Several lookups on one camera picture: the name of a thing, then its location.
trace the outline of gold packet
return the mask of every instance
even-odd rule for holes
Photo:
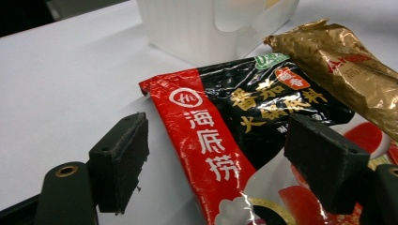
[[[398,73],[377,60],[353,32],[328,20],[264,38],[319,85],[398,141]]]

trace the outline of plastic wrapper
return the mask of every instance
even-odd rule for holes
[[[158,75],[140,87],[211,225],[297,224],[297,191],[280,192],[299,185],[281,151],[289,114],[329,126],[354,115],[279,53]]]
[[[265,37],[346,106],[398,141],[398,73],[383,65],[354,33],[327,20]]]

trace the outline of white container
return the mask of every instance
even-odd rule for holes
[[[159,48],[198,66],[243,58],[294,14],[299,0],[137,0]]]

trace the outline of snack packet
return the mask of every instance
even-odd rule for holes
[[[280,53],[139,83],[173,142],[207,224],[294,224],[278,191],[298,182],[281,149],[291,113],[327,125],[354,113]]]
[[[398,73],[378,61],[348,28],[327,20],[264,38],[346,106],[398,141]]]

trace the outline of green label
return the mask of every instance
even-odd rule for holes
[[[255,56],[255,67],[258,69],[266,69],[275,66],[282,61],[289,59],[289,55],[282,53],[271,53],[266,55]]]

